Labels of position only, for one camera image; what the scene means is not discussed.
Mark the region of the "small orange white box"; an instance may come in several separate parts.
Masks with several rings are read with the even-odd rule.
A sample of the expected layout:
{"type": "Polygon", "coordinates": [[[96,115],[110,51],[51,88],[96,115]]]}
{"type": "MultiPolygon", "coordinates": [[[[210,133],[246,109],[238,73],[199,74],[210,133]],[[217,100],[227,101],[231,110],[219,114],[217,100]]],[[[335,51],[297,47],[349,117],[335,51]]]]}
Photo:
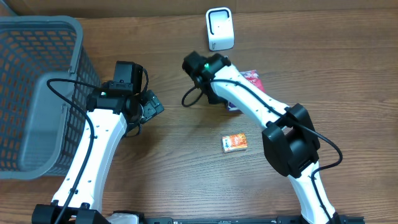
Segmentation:
{"type": "Polygon", "coordinates": [[[242,151],[248,147],[248,142],[244,133],[223,136],[221,143],[224,153],[242,151]]]}

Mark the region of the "purple red tissue pack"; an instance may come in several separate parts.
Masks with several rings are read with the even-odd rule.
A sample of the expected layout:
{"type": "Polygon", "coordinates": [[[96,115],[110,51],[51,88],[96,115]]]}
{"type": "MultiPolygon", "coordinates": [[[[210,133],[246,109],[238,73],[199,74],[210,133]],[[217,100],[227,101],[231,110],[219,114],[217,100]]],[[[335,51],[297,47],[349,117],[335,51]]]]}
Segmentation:
{"type": "MultiPolygon", "coordinates": [[[[260,89],[262,92],[266,92],[264,89],[264,86],[262,84],[262,80],[260,79],[259,74],[257,73],[257,70],[248,70],[245,72],[240,72],[240,74],[247,79],[250,83],[252,83],[254,86],[256,86],[258,89],[260,89]]],[[[226,109],[229,112],[234,112],[234,113],[240,113],[240,110],[232,104],[230,101],[227,102],[226,104],[226,109]]]]}

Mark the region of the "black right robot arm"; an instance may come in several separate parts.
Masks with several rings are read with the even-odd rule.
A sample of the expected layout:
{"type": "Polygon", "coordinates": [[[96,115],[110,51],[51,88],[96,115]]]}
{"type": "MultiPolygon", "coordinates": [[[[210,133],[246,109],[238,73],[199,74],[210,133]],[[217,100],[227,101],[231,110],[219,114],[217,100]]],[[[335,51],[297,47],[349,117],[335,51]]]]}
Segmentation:
{"type": "Polygon", "coordinates": [[[183,70],[208,97],[211,104],[230,102],[250,117],[261,129],[264,155],[276,172],[288,177],[301,208],[305,223],[339,223],[340,217],[329,202],[320,171],[337,166],[340,160],[321,166],[320,141],[339,147],[315,131],[308,111],[300,104],[289,107],[244,78],[228,57],[188,54],[183,70]]]}

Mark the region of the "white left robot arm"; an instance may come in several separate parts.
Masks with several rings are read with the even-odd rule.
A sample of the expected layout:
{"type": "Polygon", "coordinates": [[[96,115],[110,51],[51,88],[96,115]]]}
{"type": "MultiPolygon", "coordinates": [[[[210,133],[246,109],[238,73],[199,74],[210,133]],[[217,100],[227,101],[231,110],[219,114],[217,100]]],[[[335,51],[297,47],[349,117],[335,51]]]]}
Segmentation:
{"type": "Polygon", "coordinates": [[[68,102],[84,116],[84,132],[63,183],[50,204],[35,206],[32,223],[145,223],[139,212],[119,210],[104,217],[101,210],[120,140],[164,110],[148,82],[143,66],[118,61],[111,81],[91,87],[84,110],[68,102]]]}

